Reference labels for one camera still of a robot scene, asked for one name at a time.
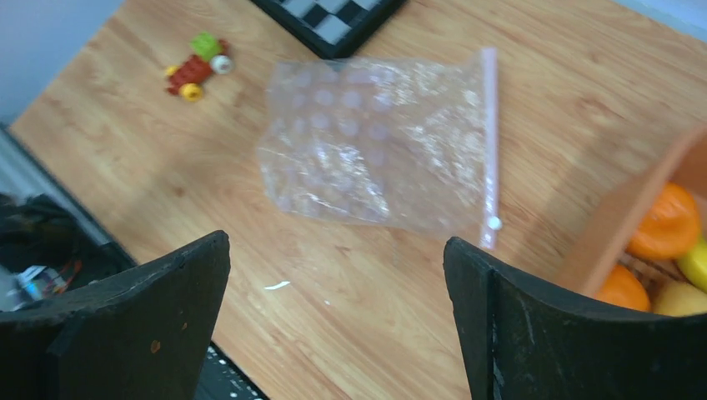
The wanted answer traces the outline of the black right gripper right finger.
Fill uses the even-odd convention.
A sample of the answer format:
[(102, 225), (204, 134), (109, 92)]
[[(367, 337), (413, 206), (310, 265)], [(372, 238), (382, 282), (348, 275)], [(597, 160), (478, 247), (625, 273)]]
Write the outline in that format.
[(703, 399), (706, 317), (609, 305), (510, 266), (461, 238), (444, 248), (475, 399)]

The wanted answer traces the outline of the yellow wrinkled round fruit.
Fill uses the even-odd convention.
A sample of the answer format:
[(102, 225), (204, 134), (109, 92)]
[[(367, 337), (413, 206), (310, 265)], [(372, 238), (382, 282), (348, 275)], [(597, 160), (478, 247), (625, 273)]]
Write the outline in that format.
[(706, 293), (685, 282), (668, 282), (653, 301), (653, 313), (683, 317), (706, 313)]

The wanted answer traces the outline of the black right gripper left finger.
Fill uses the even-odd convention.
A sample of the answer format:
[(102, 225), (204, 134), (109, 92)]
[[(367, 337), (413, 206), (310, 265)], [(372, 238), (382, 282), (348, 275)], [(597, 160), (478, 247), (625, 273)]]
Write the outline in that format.
[(191, 399), (230, 271), (211, 232), (1, 316), (4, 399)]

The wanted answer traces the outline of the clear zip top bag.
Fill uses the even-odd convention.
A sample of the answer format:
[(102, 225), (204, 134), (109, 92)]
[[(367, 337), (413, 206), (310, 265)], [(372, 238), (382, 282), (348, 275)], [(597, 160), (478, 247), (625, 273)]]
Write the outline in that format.
[(280, 62), (257, 147), (282, 211), (491, 249), (499, 215), (498, 56), (460, 64), (352, 57)]

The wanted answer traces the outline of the yellow toy banana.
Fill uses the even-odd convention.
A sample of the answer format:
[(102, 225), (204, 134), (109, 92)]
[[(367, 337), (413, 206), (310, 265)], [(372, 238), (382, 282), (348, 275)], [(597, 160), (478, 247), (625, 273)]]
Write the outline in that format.
[(706, 240), (699, 241), (684, 256), (676, 261), (679, 270), (698, 289), (707, 291), (706, 285)]

